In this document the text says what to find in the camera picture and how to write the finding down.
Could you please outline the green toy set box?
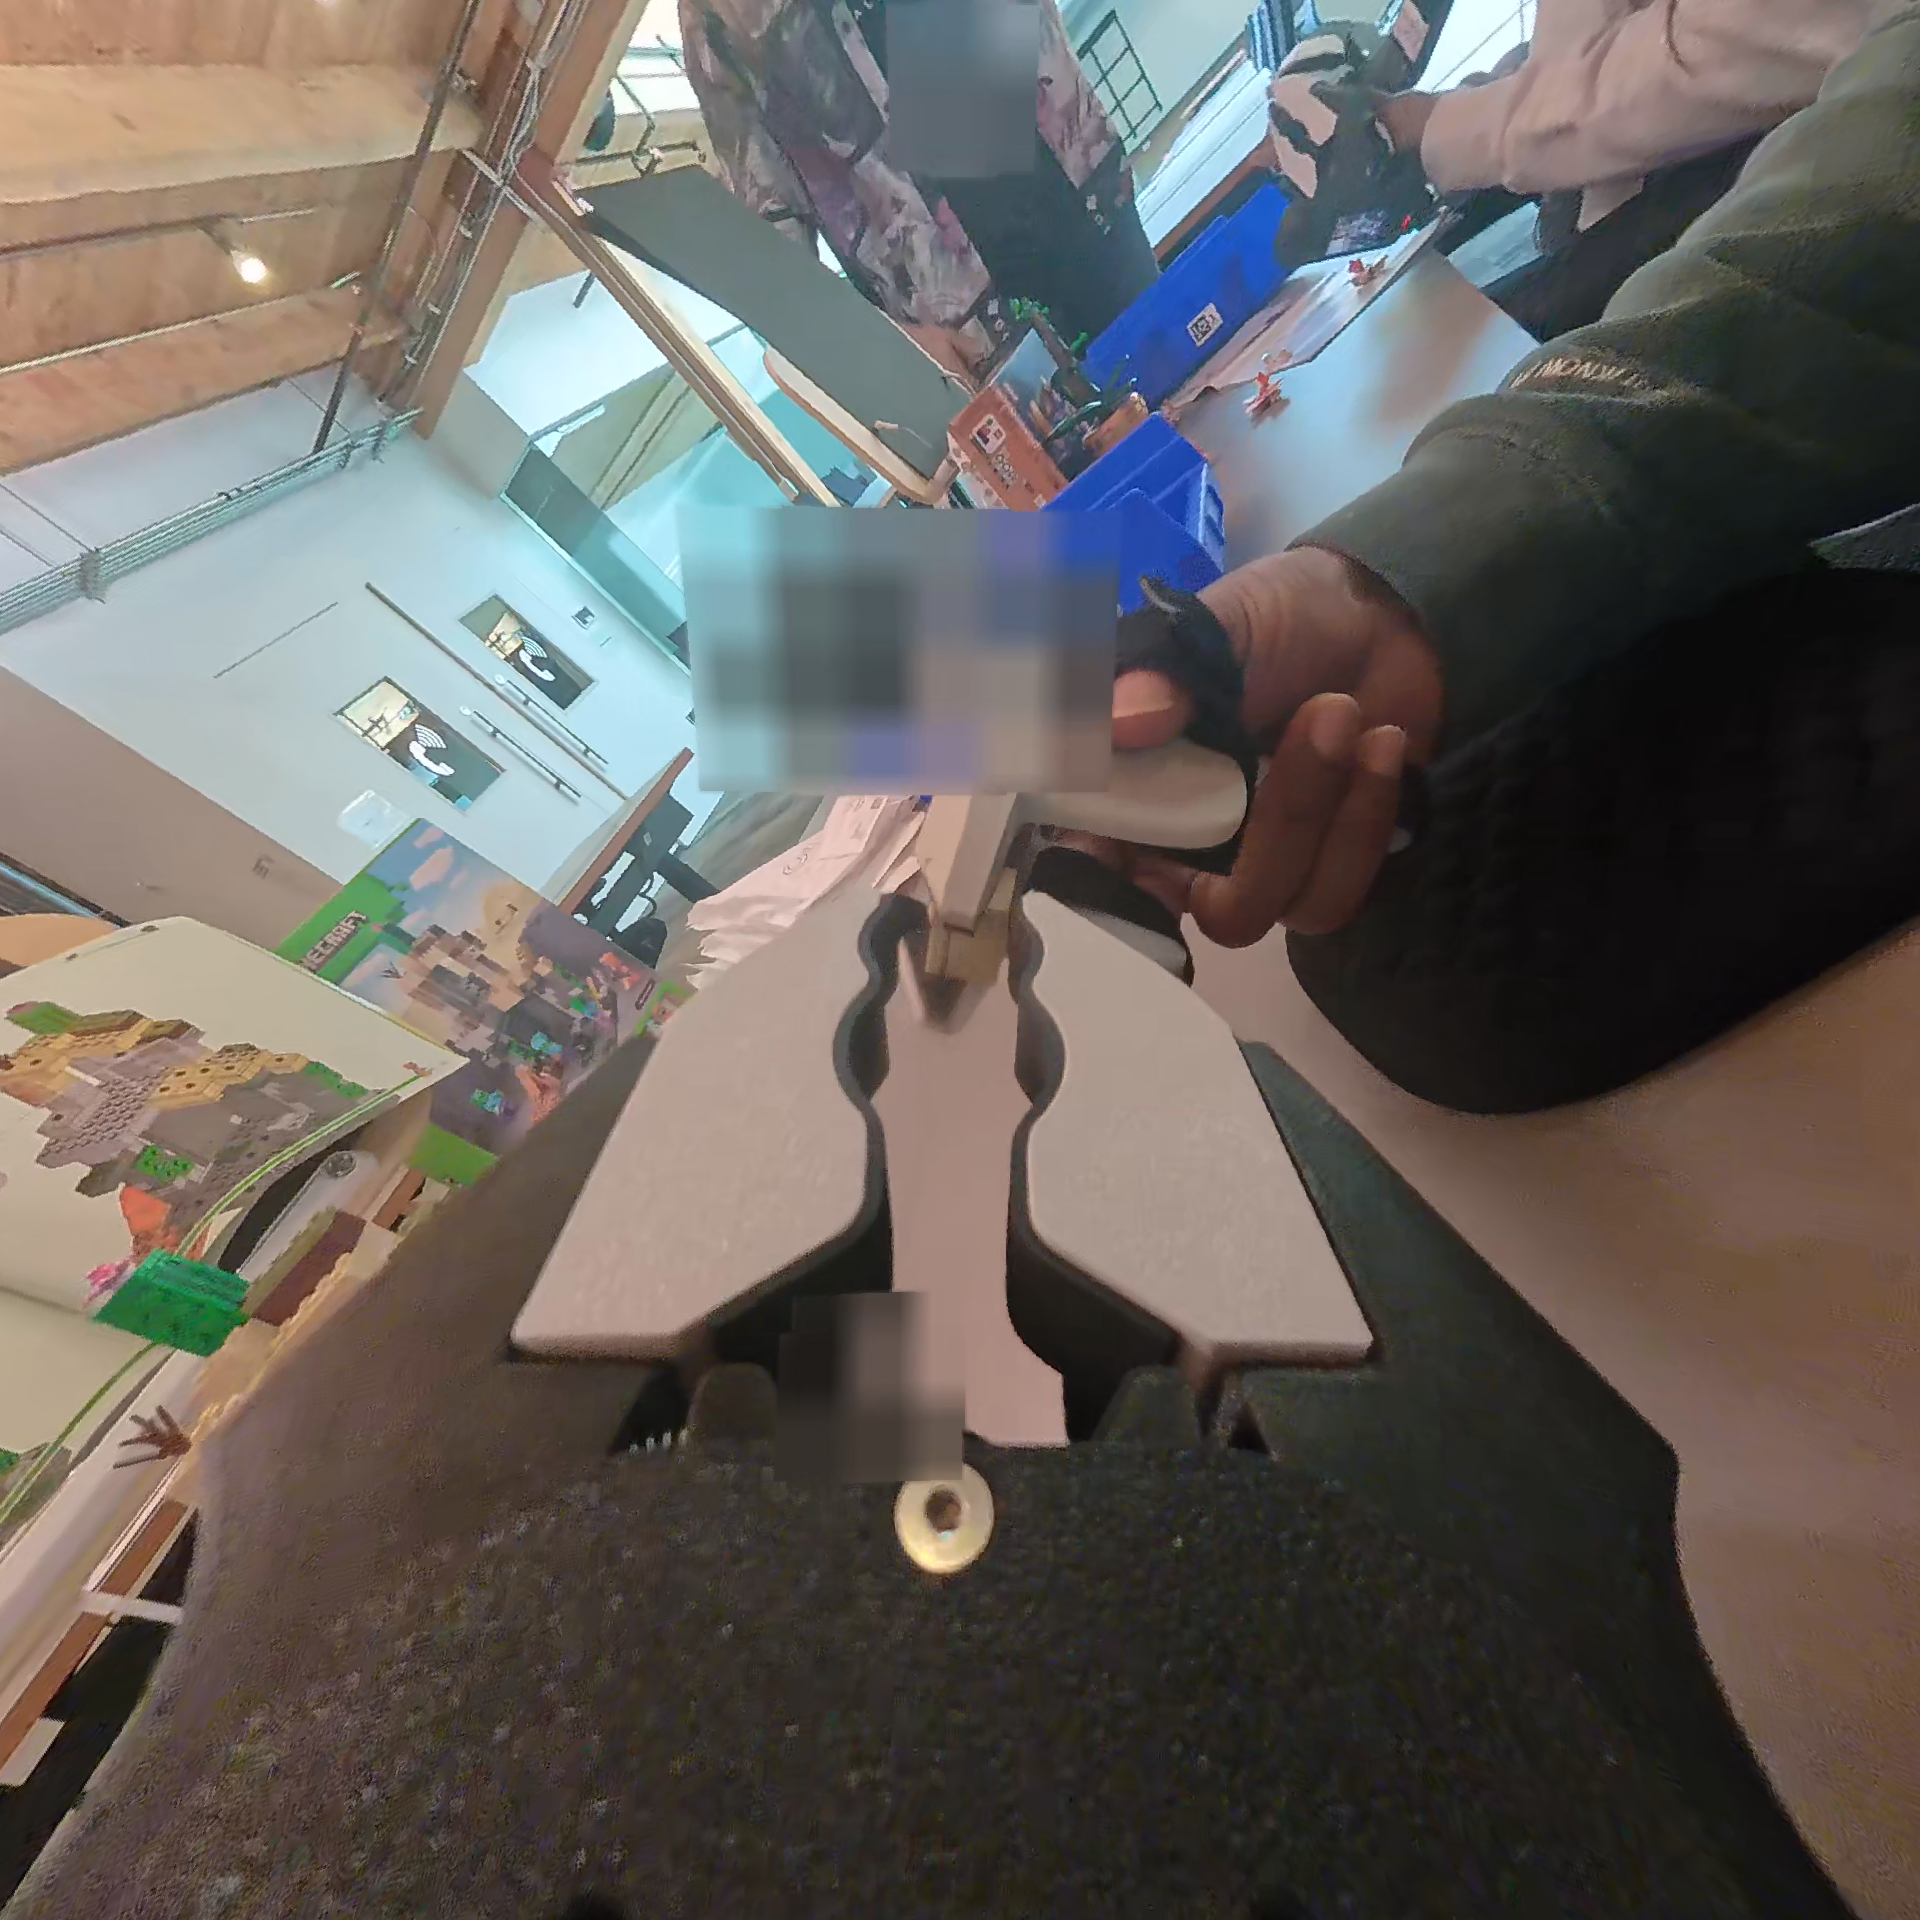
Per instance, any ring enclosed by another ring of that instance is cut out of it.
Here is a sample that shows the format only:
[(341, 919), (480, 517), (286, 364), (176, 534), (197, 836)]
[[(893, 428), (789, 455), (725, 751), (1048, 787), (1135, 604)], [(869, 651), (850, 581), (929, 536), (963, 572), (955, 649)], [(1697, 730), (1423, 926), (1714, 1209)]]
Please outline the green toy set box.
[(657, 1003), (644, 964), (416, 821), (275, 945), (457, 1064), (414, 1158), (467, 1186), (548, 1117)]

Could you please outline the toy brick instruction booklet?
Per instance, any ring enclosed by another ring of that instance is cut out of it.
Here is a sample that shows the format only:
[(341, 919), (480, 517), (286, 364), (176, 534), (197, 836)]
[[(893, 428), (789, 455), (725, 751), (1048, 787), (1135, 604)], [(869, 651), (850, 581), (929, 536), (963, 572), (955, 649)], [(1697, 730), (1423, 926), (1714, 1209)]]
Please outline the toy brick instruction booklet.
[(254, 1283), (416, 1168), (457, 1064), (226, 932), (127, 924), (3, 968), (3, 1460), (133, 1352), (103, 1294), (171, 1254)]

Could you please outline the orange toy set box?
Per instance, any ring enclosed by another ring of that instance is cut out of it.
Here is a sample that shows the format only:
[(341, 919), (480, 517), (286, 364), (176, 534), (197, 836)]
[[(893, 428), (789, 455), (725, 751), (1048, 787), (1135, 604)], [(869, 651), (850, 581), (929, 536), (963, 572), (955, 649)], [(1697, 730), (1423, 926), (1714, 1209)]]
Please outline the orange toy set box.
[(972, 398), (952, 419), (948, 451), (959, 472), (984, 489), (995, 506), (1033, 511), (1046, 506), (1078, 472), (1067, 477), (1055, 468), (1023, 423), (1020, 406), (999, 372), (1010, 343), (997, 351), (986, 372), (980, 372)]

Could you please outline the person's right forearm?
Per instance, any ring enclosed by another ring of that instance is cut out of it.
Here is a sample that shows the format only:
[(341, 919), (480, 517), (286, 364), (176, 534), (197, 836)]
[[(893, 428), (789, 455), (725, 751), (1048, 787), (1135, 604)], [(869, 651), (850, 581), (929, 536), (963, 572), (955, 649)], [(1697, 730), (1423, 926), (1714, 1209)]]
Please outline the person's right forearm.
[(1484, 732), (1917, 500), (1917, 10), (1602, 317), (1436, 415), (1302, 538), (1404, 604)]

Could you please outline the person's right hand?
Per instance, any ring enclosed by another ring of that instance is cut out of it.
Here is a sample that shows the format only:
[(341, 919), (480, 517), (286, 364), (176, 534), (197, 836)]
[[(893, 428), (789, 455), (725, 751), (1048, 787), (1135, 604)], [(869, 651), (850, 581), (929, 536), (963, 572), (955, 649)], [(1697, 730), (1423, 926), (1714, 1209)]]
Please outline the person's right hand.
[(1444, 722), (1442, 664), (1397, 598), (1331, 551), (1297, 547), (1208, 589), (1242, 668), (1261, 756), (1235, 864), (1187, 888), (1218, 947), (1350, 924), (1399, 834)]

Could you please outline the white paper bag pile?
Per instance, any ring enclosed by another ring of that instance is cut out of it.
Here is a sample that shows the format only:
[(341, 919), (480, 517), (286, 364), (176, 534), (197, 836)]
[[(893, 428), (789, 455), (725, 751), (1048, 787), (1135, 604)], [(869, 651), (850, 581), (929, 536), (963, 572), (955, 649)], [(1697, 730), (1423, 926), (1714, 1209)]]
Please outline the white paper bag pile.
[(686, 985), (701, 988), (763, 949), (827, 900), (893, 896), (920, 873), (925, 798), (822, 802), (820, 821), (793, 849), (772, 854), (688, 913), (699, 949)]

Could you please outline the grey desk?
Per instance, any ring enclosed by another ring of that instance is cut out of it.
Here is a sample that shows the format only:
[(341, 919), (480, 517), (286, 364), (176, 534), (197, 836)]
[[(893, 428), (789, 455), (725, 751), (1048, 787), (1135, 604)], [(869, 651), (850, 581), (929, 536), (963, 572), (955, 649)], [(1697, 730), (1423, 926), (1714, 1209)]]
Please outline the grey desk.
[[(1423, 253), (1270, 417), (1212, 396), (1235, 562), (1397, 468), (1410, 438), (1529, 351)], [(1276, 936), (1193, 937), (1199, 994), (1270, 1047), (1674, 1449), (1702, 1643), (1787, 1811), (1859, 1916), (1915, 1916), (1915, 934), (1606, 1100), (1457, 1117), (1389, 1086), (1314, 1011)], [(876, 1094), (904, 1288), (963, 1354), (965, 1418), (1063, 1441), (1020, 1343), (1001, 1245), (1021, 1100), (1014, 1002), (957, 1030), (912, 979)]]

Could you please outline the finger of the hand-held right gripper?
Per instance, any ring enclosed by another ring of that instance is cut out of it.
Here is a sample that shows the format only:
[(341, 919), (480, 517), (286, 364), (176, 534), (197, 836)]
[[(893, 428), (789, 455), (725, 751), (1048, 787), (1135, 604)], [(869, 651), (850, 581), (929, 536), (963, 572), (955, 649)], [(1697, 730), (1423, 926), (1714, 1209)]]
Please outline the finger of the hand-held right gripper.
[(935, 919), (969, 930), (989, 905), (1004, 905), (1014, 920), (1014, 843), (1025, 824), (1023, 796), (935, 796), (927, 804), (918, 837), (927, 903), (923, 937)]

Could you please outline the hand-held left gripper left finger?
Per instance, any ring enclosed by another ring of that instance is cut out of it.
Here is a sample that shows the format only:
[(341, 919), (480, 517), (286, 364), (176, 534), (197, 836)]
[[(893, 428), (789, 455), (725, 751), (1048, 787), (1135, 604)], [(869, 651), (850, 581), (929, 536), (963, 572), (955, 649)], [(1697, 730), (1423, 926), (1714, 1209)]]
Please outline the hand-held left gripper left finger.
[(512, 1322), (546, 1360), (774, 1366), (801, 1300), (884, 1294), (872, 1094), (914, 905), (833, 896), (673, 1015)]

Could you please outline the black phone icon sign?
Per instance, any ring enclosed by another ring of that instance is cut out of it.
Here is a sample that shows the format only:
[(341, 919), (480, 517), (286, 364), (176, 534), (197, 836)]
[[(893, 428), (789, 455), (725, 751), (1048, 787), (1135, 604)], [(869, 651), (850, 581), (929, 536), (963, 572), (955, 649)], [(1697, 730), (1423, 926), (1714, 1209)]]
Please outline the black phone icon sign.
[(335, 721), (410, 781), (459, 813), (478, 802), (505, 771), (442, 715), (391, 681), (376, 681), (350, 698), (335, 711)]
[(471, 607), (459, 622), (518, 683), (550, 707), (573, 707), (591, 688), (588, 670), (497, 594)]

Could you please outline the wood-edged office desk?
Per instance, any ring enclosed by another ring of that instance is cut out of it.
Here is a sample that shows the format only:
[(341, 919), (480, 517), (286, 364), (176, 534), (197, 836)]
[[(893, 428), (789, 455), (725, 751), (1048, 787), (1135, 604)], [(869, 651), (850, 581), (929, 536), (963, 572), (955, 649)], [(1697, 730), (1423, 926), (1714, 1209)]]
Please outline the wood-edged office desk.
[(691, 762), (684, 749), (659, 777), (631, 804), (629, 813), (601, 841), (571, 858), (556, 883), (554, 909), (567, 915), (540, 936), (550, 958), (565, 966), (591, 966), (591, 956), (614, 951), (622, 962), (654, 968), (665, 930), (656, 915), (646, 915), (625, 930), (618, 922), (640, 900), (656, 879), (657, 866), (673, 864), (673, 849), (689, 822), (684, 804), (671, 796), (673, 783)]

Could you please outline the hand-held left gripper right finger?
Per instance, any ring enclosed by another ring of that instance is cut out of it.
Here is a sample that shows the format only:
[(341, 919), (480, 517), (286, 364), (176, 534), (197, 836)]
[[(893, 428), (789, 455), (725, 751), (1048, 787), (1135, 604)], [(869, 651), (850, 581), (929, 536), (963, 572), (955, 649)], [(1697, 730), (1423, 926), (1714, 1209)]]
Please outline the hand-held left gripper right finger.
[(1004, 1305), (1069, 1441), (1169, 1369), (1350, 1369), (1374, 1332), (1227, 1020), (1078, 909), (1027, 892), (1010, 945)]

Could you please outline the black top table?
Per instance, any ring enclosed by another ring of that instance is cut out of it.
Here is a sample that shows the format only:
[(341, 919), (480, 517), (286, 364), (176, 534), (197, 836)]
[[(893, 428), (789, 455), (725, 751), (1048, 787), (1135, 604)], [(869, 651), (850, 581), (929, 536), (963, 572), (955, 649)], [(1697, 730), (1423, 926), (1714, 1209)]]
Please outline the black top table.
[(948, 430), (970, 400), (846, 277), (695, 164), (588, 189), (584, 226), (739, 321), (763, 370), (899, 500), (952, 504)]

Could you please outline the dark toy plant model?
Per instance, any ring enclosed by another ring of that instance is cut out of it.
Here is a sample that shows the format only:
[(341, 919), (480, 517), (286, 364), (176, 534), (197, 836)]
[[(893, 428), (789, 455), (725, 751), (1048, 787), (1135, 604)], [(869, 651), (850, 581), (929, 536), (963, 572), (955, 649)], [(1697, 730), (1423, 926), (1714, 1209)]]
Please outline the dark toy plant model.
[(999, 372), (1040, 451), (1070, 477), (1136, 432), (1148, 406), (1129, 383), (1086, 372), (1046, 308), (1016, 298), (1010, 317), (1020, 334)]

